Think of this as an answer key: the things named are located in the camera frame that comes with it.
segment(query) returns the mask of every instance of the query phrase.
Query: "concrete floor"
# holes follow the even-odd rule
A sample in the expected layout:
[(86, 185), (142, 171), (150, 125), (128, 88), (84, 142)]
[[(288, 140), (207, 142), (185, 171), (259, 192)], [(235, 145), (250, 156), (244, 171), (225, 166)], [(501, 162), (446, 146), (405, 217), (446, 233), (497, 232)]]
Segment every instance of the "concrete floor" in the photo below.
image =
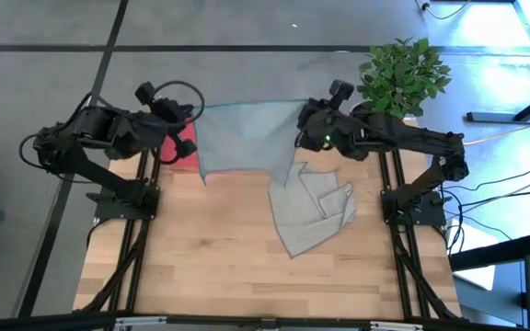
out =
[[(119, 0), (0, 0), (0, 43), (105, 44)], [(432, 4), (449, 13), (459, 4)], [(449, 20), (423, 17), (415, 2), (402, 0), (131, 0), (118, 44), (354, 44), (428, 36), (438, 46), (490, 46), (511, 51), (530, 39), (511, 5), (470, 4)], [(488, 56), (447, 53), (453, 82), (447, 94), (427, 100), (421, 124), (461, 131), (467, 141), (514, 126), (463, 121), (469, 111), (516, 112), (530, 103), (530, 55)], [(0, 52), (0, 318), (15, 311), (58, 179), (22, 164), (17, 144), (42, 126), (65, 120), (93, 85), (101, 53)], [(301, 97), (326, 97), (333, 79), (357, 82), (356, 53), (140, 52), (114, 53), (102, 95), (117, 106), (137, 108), (134, 89), (150, 80), (187, 80), (209, 104)], [(181, 102), (190, 94), (168, 92)], [(353, 96), (350, 104), (357, 102)], [(519, 174), (530, 169), (530, 130), (467, 147), (470, 176), (461, 185)], [(506, 193), (530, 180), (459, 191), (462, 201)], [(35, 314), (71, 310), (85, 255), (94, 205), (73, 185)], [(455, 205), (448, 205), (455, 210)], [(530, 234), (530, 196), (502, 200), (469, 213), (511, 237)], [(501, 240), (503, 237), (485, 230)], [(186, 326), (181, 329), (198, 329)]]

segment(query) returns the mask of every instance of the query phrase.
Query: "potted plant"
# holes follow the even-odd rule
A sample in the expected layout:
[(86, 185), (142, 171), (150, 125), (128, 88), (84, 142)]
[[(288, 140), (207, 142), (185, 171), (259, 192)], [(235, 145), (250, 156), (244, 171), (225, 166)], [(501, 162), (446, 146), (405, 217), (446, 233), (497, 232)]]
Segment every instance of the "potted plant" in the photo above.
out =
[(366, 100), (357, 107), (380, 111), (403, 119), (407, 114), (422, 116), (421, 102), (435, 98), (451, 82), (451, 69), (439, 60), (428, 39), (409, 46), (412, 38), (396, 44), (372, 46), (373, 59), (359, 66), (363, 82), (357, 91)]

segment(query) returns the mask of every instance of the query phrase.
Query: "wooden tabletop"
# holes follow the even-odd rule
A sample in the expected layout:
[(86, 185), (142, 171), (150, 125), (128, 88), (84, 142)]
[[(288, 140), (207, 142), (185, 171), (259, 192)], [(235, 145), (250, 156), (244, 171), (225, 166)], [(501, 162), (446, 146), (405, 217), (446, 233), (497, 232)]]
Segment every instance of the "wooden tabletop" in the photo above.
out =
[[(395, 186), (391, 155), (388, 160)], [(338, 169), (341, 185), (353, 184), (357, 212), (339, 234), (293, 259), (273, 225), (270, 175), (211, 174), (204, 186), (197, 172), (171, 172), (165, 166), (135, 311), (401, 319), (394, 253), (379, 199), (383, 183), (378, 155), (356, 162), (336, 150), (298, 150), (296, 161), (311, 162), (319, 171)], [(427, 168), (427, 159), (403, 151), (402, 164), (410, 182)], [(112, 162), (109, 169), (133, 178), (137, 165), (138, 157), (134, 157)], [(89, 303), (115, 269), (123, 229), (124, 221), (116, 220), (94, 232), (75, 308)], [(430, 227), (416, 227), (416, 235), (424, 276), (448, 308), (460, 314), (443, 238)], [(125, 279), (120, 307), (125, 304), (129, 276)], [(410, 275), (409, 291), (413, 312), (419, 314)]]

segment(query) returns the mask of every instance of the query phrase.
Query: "gray cloth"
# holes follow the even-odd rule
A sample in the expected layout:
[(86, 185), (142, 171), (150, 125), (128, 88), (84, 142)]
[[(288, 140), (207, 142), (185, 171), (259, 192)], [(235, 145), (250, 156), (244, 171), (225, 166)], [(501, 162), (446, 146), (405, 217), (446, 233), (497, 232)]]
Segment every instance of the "gray cloth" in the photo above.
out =
[(264, 170), (285, 183), (294, 162), (298, 114), (305, 100), (206, 107), (194, 122), (200, 176)]
[(285, 185), (269, 190), (275, 227), (290, 257), (337, 234), (355, 215), (353, 187), (339, 187), (335, 172), (316, 173), (306, 163), (290, 168)]

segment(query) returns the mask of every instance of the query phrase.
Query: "red cloth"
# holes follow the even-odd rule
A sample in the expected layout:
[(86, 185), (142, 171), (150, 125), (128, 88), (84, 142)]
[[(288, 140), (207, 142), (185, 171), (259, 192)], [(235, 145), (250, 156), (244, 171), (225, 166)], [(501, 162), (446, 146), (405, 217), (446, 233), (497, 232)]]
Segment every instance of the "red cloth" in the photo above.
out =
[[(188, 125), (180, 134), (182, 141), (192, 140), (195, 143), (195, 128), (193, 124)], [(175, 157), (175, 143), (169, 138), (166, 137), (163, 147), (161, 149), (161, 160), (169, 161)], [(175, 164), (170, 165), (170, 169), (185, 169), (185, 170), (198, 170), (200, 164), (198, 162), (198, 152), (178, 160)]]

